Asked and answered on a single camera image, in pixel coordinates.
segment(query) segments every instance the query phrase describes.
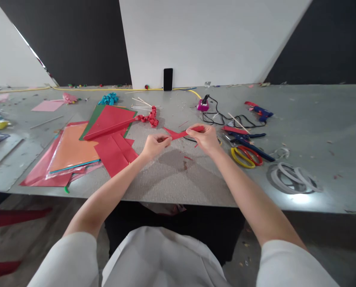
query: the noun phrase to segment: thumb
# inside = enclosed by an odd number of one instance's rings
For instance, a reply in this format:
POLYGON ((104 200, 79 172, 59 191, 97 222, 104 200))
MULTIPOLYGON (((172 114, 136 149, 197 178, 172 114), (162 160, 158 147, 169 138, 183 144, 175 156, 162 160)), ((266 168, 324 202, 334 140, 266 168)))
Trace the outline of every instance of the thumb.
POLYGON ((187 129, 186 133, 193 138, 199 138, 201 136, 201 133, 196 132, 195 130, 191 130, 191 129, 187 129))
POLYGON ((172 140, 173 140, 172 137, 168 137, 168 138, 166 138, 166 139, 162 142, 162 144, 164 145, 164 147, 167 147, 167 146, 170 145, 170 143, 171 143, 172 140))

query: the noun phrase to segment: yellow cable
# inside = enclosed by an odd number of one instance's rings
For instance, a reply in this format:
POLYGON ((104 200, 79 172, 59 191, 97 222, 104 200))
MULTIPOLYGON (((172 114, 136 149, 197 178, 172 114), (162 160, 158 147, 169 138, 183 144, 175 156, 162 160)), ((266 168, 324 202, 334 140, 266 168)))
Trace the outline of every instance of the yellow cable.
POLYGON ((37 89, 27 89, 27 90, 5 90, 5 91, 0 91, 0 94, 2 93, 10 93, 10 92, 28 92, 32 90, 46 90, 49 89, 50 87, 45 87, 45 88, 37 88, 37 89))
MULTIPOLYGON (((71 91, 72 89, 65 89, 65 88, 55 88, 55 87, 45 87, 45 88, 36 88, 36 89, 27 89, 27 90, 6 90, 6 91, 0 91, 0 93, 8 93, 8 92, 28 92, 32 90, 46 90, 52 88, 54 90, 68 90, 71 91)), ((150 90, 163 90, 163 89, 73 89, 72 91, 99 91, 99 90, 127 90, 127 91, 150 91, 150 90)), ((200 100, 202 99, 201 96, 194 90, 186 90, 189 92, 194 93, 200 100)))
MULTIPOLYGON (((72 89, 65 89, 65 88, 54 88, 54 87, 51 87, 52 89, 54 90, 68 90, 68 91, 71 91, 72 89)), ((98 90, 127 90, 129 92, 131 91, 150 91, 150 90, 163 90, 163 89, 73 89, 72 91, 98 91, 98 90)), ((184 90, 184 91, 188 91, 188 92, 192 92, 194 93, 200 100, 202 99, 201 96, 194 90, 184 90)))

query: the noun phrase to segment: gray table surface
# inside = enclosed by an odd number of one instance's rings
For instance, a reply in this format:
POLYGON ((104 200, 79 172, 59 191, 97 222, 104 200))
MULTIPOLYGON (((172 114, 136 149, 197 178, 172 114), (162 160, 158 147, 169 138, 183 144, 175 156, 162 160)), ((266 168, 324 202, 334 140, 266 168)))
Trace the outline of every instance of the gray table surface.
MULTIPOLYGON (((244 105, 246 100, 259 104, 275 115, 267 126, 253 132, 267 133, 264 138, 255 139, 255 145, 267 153, 282 147, 291 149, 286 163, 308 170, 324 187, 322 193, 309 195, 288 195, 271 184, 270 170, 274 163, 265 162, 256 169, 243 169, 283 210, 346 213, 356 212, 356 85, 336 86, 270 86, 260 88, 254 85, 239 87, 199 87, 196 91, 204 96, 210 94, 218 102, 220 112, 244 114, 256 121, 255 115, 244 105)), ((63 105, 55 112, 32 112, 31 109, 43 99, 60 99, 63 91, 39 90, 10 94, 10 100, 0 103, 7 118, 15 123, 15 134, 25 141, 0 166, 0 191, 30 195, 88 198, 110 177, 104 167, 74 181, 66 194, 59 187, 22 187, 19 183, 27 176, 55 136, 54 131, 67 122, 89 120, 94 106, 108 91, 75 91, 80 98, 89 98, 76 105, 63 105), (40 127, 30 127, 48 119, 63 115, 62 118, 40 127), (7 167, 19 170, 21 176, 10 176, 7 167), (7 186, 7 177, 15 182, 7 186)), ((160 105, 157 117, 160 124, 152 129, 148 123, 136 122, 127 138, 134 139, 133 148, 142 151, 146 136, 164 132, 163 126, 180 132, 189 125, 201 122, 195 106, 198 98, 188 91, 148 91, 126 94, 117 91, 118 105, 130 108, 136 103, 131 98, 141 97, 145 101, 160 105)), ((154 162, 148 164, 130 185, 124 200, 145 202, 166 202, 201 204, 213 206, 236 206, 220 172, 202 150, 194 148, 195 143, 185 139, 174 141, 170 148, 154 162)), ((230 145, 222 147, 229 153, 230 145)))

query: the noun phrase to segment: white panel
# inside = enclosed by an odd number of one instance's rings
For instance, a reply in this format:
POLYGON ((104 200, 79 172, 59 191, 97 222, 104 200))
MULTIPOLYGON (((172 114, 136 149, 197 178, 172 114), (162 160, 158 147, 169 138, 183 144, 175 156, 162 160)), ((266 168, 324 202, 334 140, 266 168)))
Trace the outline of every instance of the white panel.
POLYGON ((8 17, 0 8, 0 85, 55 86, 8 17))
POLYGON ((134 88, 258 83, 311 0, 119 0, 134 88))

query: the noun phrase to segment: yellow scissors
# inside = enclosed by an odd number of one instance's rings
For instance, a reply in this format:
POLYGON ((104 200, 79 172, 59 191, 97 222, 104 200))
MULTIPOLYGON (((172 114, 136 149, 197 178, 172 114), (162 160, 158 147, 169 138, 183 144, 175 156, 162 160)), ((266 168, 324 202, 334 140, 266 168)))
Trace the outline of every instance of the yellow scissors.
POLYGON ((228 141, 229 141, 229 143, 231 145, 231 155, 232 155, 233 159, 236 161, 236 163, 241 165, 241 166, 243 166, 243 167, 245 167, 245 168, 254 169, 256 167, 256 164, 252 161, 251 156, 248 154, 248 151, 252 152, 258 158, 260 158, 260 156, 258 154, 256 154, 253 150, 251 150, 251 149, 249 149, 247 147, 244 147, 242 145, 236 146, 234 143, 231 142, 231 139, 228 136, 224 135, 224 137, 226 139, 228 139, 228 141), (244 162, 242 162, 238 158, 238 156, 241 157, 244 161, 246 161, 250 165, 247 165, 244 162))

